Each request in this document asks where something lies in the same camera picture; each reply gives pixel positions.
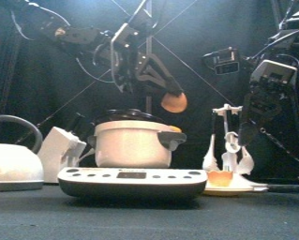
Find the gray table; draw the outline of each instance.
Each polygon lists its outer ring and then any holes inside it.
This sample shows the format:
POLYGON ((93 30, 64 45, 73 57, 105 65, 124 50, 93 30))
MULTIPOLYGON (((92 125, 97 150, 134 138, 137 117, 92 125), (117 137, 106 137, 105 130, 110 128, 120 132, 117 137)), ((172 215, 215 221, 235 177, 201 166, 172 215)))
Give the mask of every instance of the gray table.
POLYGON ((58 186, 0 192, 0 239, 299 239, 299 194, 81 201, 58 186))

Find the black curtain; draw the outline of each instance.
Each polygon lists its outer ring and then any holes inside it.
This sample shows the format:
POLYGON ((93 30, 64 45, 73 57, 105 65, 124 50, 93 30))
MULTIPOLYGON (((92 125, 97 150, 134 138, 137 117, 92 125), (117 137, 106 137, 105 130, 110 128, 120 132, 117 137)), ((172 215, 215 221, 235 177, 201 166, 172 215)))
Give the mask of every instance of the black curtain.
MULTIPOLYGON (((94 26, 101 31, 116 31, 136 10, 140 0, 120 1, 36 1, 57 12, 74 27, 94 26)), ((285 11, 288 1, 280 1, 285 11)), ((201 64, 205 53, 239 49, 252 56, 264 47, 268 37, 276 34, 271 1, 257 0, 184 0, 152 1, 152 18, 159 20, 151 43, 152 52, 164 62, 180 83, 189 101, 181 113, 169 113, 160 108, 160 98, 152 99, 152 114, 168 124, 177 126, 188 135, 188 141, 172 153, 172 168, 200 168, 209 146, 211 109, 243 104, 248 92, 249 72, 240 68, 237 73, 215 75, 201 64)), ((0 6, 0 113, 17 115, 38 125, 44 136, 52 126, 65 128, 74 113, 85 116, 76 134, 85 140, 92 134, 89 122, 108 109, 141 109, 144 100, 121 94, 110 82, 105 67, 82 62, 89 74, 78 67, 74 59, 53 47, 25 28, 25 35, 34 40, 21 39, 14 31, 9 13, 0 6)), ((268 130, 281 139, 292 152, 297 141, 289 107, 281 113, 283 121, 272 121, 268 130)), ((215 156, 220 164, 224 152, 223 122, 216 119, 215 156)), ((22 129, 0 129, 0 141, 13 142, 22 129)), ((253 176, 291 177, 299 174, 299 165, 267 137, 256 136, 248 146, 255 161, 253 176)))

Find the rice cooker lid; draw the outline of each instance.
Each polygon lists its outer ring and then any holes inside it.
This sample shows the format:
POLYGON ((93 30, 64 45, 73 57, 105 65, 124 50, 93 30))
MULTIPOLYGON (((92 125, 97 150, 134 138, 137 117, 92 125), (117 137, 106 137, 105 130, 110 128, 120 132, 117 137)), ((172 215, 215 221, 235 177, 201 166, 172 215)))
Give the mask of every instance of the rice cooker lid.
POLYGON ((161 118, 145 113, 140 112, 136 109, 126 110, 106 110, 105 113, 94 119, 94 124, 101 124, 110 121, 121 121, 121 120, 137 120, 137 121, 149 121, 155 123, 164 124, 161 118))

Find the white kettle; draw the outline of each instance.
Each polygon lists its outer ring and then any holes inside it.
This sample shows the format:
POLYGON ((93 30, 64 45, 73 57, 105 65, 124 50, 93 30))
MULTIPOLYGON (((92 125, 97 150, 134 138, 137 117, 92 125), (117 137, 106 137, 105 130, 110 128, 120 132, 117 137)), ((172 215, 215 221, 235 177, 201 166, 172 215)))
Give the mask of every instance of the white kettle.
POLYGON ((44 183, 44 171, 36 153, 42 144, 42 134, 30 122, 16 116, 0 115, 0 122, 22 125, 34 136, 30 150, 21 145, 0 143, 0 191, 38 189, 44 183))

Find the kettle handle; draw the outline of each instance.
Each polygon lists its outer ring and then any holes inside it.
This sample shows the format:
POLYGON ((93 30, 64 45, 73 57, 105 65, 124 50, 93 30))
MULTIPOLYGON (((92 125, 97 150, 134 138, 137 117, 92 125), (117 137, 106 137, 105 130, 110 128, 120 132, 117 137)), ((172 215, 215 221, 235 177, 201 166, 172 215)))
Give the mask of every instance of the kettle handle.
POLYGON ((17 123, 20 125, 22 125, 24 127, 26 127, 34 136, 34 144, 33 147, 30 149, 30 151, 36 154, 41 148, 41 144, 42 144, 42 134, 40 132, 40 130, 37 129, 37 127, 25 119, 17 117, 17 116, 12 116, 12 115, 0 115, 0 122, 12 122, 12 123, 17 123))

